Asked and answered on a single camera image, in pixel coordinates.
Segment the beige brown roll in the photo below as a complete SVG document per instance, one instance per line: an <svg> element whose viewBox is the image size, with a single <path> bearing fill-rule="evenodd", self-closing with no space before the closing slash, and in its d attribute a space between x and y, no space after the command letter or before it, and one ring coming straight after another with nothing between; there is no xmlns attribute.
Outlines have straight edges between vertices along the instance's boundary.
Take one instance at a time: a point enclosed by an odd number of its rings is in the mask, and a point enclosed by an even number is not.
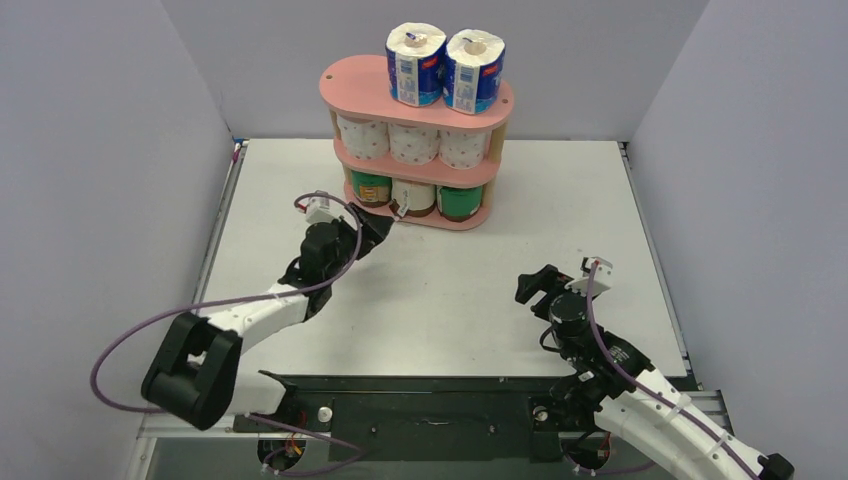
<svg viewBox="0 0 848 480"><path fill-rule="evenodd" d="M391 211L399 217L424 217L436 206L436 186L433 184L393 179Z"/></svg>

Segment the brown green roll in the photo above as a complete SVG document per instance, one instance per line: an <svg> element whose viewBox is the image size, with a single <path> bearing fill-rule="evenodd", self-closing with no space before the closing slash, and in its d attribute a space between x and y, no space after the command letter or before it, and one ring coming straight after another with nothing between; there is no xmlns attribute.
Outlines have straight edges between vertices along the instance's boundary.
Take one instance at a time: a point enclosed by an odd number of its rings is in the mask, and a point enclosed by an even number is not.
<svg viewBox="0 0 848 480"><path fill-rule="evenodd" d="M436 188L437 209L444 218L452 222L462 222L473 217L480 209L482 198L482 186Z"/></svg>

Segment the white dotted roll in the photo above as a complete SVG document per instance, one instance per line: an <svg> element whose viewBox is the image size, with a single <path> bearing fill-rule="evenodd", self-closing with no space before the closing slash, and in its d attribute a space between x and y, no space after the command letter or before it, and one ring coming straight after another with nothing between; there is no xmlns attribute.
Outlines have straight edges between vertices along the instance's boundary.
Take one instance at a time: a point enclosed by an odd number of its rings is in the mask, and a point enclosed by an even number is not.
<svg viewBox="0 0 848 480"><path fill-rule="evenodd" d="M338 116L337 125L342 144L354 158L374 160L389 153L386 122Z"/></svg>
<svg viewBox="0 0 848 480"><path fill-rule="evenodd" d="M436 128L390 123L388 134L389 153L397 162L423 165L438 155L440 132Z"/></svg>

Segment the white dotted roll shelf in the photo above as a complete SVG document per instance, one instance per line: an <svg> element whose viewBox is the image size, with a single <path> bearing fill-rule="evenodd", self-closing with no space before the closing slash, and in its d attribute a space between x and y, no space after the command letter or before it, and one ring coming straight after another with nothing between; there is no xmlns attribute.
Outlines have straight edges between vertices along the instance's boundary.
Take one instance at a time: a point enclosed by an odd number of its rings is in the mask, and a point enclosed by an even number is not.
<svg viewBox="0 0 848 480"><path fill-rule="evenodd" d="M485 157L489 133L464 133L440 130L439 159L448 167L467 170L479 165Z"/></svg>

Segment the pink three-tier shelf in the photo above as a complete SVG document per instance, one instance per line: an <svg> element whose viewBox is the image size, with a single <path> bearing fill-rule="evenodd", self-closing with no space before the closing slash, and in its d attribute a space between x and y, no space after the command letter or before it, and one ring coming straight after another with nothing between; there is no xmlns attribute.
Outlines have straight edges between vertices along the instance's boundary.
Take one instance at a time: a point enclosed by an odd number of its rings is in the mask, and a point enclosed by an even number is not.
<svg viewBox="0 0 848 480"><path fill-rule="evenodd" d="M515 104L513 88L503 80L496 104L478 115L468 115L450 109L442 100L426 107L413 107L394 100L389 93L387 59L381 55L354 55L330 65L319 82L335 130L335 155L345 172L345 194L355 199L353 174L363 172L398 178L406 181L453 188L482 188L477 213L470 218L451 221L437 211L426 216L406 216L407 223L445 230L473 229L487 220L491 213L496 176L500 168L507 123ZM341 118L375 120L416 127L432 127L459 133L490 135L482 162L467 170L453 169L439 159L422 166L400 163L385 154L373 160L357 159L349 154L341 140Z"/></svg>

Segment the blue white roll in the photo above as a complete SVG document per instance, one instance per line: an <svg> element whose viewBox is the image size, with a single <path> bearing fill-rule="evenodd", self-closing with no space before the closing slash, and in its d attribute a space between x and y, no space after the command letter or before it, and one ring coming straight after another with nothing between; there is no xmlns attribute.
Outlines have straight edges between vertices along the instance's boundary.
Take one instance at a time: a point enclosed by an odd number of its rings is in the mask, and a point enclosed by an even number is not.
<svg viewBox="0 0 848 480"><path fill-rule="evenodd" d="M460 113L482 114L497 100L505 41L484 30L464 29L446 45L443 98Z"/></svg>
<svg viewBox="0 0 848 480"><path fill-rule="evenodd" d="M440 98L446 42L445 32L428 23L406 22L389 32L385 52L393 99L425 107Z"/></svg>

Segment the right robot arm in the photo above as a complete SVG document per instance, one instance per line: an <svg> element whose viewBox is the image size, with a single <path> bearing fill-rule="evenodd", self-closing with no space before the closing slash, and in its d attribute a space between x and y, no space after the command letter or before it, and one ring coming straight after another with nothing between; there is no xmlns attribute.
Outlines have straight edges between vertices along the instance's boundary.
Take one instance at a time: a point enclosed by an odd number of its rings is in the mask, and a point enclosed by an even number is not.
<svg viewBox="0 0 848 480"><path fill-rule="evenodd" d="M521 274L515 299L542 298L533 314L548 322L552 351L574 374L560 379L548 402L536 405L549 420L591 434L598 430L628 443L677 479L791 479L794 465L765 454L712 420L675 387L638 348L600 326L594 300L611 287L612 267L586 257L575 278L546 265Z"/></svg>

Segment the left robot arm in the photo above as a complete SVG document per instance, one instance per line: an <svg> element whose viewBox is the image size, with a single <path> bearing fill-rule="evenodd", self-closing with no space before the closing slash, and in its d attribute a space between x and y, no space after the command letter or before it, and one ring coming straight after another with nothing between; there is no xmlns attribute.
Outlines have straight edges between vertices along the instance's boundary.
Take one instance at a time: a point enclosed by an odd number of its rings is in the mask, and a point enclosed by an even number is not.
<svg viewBox="0 0 848 480"><path fill-rule="evenodd" d="M226 415L259 414L272 429L291 427L298 402L269 372L242 372L241 357L285 328L315 317L332 297L334 281L389 235L390 216L349 204L352 219L313 220L300 254L255 301L208 316L175 316L142 381L141 395L199 430Z"/></svg>

